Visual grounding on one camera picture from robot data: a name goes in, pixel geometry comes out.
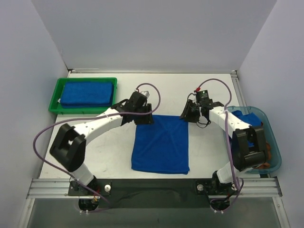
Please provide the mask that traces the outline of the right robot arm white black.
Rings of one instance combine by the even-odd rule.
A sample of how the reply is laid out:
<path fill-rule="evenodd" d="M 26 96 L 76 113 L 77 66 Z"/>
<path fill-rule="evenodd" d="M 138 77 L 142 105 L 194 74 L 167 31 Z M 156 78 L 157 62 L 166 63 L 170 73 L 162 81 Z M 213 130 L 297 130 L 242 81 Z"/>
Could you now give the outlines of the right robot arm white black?
<path fill-rule="evenodd" d="M 197 124 L 201 117 L 206 118 L 207 124 L 215 123 L 225 132 L 229 162 L 215 171 L 213 179 L 218 184 L 234 183 L 240 189 L 239 175 L 268 160 L 263 127 L 252 126 L 240 120 L 220 102 L 211 99 L 196 102 L 188 99 L 180 119 Z"/>

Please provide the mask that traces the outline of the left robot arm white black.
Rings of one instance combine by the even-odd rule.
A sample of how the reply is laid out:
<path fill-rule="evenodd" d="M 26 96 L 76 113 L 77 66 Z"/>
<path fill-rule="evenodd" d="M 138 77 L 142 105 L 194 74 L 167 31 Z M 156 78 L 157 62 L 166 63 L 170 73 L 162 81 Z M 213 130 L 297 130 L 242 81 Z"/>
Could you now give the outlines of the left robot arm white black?
<path fill-rule="evenodd" d="M 132 93 L 129 99 L 124 99 L 108 108 L 98 116 L 97 120 L 70 126 L 62 125 L 50 148 L 50 154 L 66 171 L 85 186 L 97 190 L 97 179 L 84 164 L 86 146 L 105 132 L 134 122 L 139 124 L 154 123 L 151 114 L 152 105 L 147 102 L 148 91 Z"/>

